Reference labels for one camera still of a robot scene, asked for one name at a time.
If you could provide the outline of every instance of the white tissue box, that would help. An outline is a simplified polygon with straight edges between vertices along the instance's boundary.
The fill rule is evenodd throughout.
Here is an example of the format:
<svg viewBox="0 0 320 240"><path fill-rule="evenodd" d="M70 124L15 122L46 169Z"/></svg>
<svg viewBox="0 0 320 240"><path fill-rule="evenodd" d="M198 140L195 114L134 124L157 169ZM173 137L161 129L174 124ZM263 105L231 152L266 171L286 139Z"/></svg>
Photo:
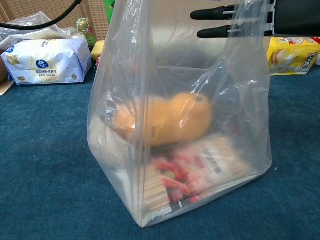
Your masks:
<svg viewBox="0 0 320 240"><path fill-rule="evenodd" d="M25 40L1 57L17 85L82 83L92 65L82 38Z"/></svg>

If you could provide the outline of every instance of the black cable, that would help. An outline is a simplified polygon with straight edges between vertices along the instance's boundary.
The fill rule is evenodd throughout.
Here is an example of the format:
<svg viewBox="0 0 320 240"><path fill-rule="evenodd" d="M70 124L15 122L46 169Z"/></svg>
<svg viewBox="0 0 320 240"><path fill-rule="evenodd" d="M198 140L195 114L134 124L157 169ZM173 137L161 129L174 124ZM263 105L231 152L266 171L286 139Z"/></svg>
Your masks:
<svg viewBox="0 0 320 240"><path fill-rule="evenodd" d="M44 24L35 25L35 26L19 26L19 25L13 25L13 24L7 24L7 23L0 22L0 28L15 29L15 30L39 30L39 29L45 29L45 28L48 28L48 27L50 27L52 25L55 25L58 22L60 22L61 20L63 20L81 2L82 2L82 0L74 0L74 2L71 4L71 6L64 13L62 13L56 19L54 19L52 21L49 21L49 22L46 22Z"/></svg>

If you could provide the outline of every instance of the tissue box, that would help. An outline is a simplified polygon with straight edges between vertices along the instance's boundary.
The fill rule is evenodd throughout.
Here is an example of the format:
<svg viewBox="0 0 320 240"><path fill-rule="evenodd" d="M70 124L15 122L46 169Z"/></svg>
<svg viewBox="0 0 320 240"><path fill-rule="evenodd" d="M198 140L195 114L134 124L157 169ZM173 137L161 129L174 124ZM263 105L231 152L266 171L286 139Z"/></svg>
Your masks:
<svg viewBox="0 0 320 240"><path fill-rule="evenodd" d="M82 38L25 40L1 57L17 85L82 83L92 65Z"/></svg>
<svg viewBox="0 0 320 240"><path fill-rule="evenodd" d="M267 58L272 76L305 75L320 53L319 37L272 37Z"/></svg>

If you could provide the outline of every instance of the yellow package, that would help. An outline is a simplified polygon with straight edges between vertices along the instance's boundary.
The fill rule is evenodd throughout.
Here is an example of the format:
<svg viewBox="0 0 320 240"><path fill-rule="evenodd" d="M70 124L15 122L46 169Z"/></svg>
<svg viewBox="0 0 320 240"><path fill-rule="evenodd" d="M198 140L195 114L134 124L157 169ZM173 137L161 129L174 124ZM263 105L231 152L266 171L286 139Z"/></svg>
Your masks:
<svg viewBox="0 0 320 240"><path fill-rule="evenodd" d="M272 37L267 59L272 76L305 75L320 53L319 37Z"/></svg>

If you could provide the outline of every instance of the blue carpet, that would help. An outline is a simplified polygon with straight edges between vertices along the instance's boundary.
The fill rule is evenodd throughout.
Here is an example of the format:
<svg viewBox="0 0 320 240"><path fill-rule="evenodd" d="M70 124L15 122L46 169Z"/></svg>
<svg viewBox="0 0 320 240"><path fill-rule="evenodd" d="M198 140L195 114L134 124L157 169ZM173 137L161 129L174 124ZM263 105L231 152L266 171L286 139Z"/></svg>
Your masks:
<svg viewBox="0 0 320 240"><path fill-rule="evenodd" d="M271 169L222 198L140 228L90 153L94 81L14 86L0 97L0 239L253 239L320 236L320 67L272 77Z"/></svg>

